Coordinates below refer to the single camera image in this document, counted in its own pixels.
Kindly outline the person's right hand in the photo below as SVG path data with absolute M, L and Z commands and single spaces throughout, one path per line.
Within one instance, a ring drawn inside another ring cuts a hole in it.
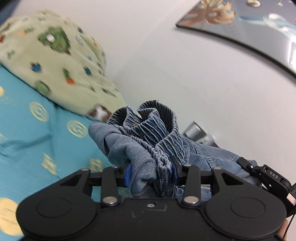
M 278 232 L 278 237 L 281 238 L 282 240 L 287 240 L 286 238 L 286 229 L 287 229 L 287 226 L 288 226 L 288 220 L 285 220 L 281 229 L 279 230 Z

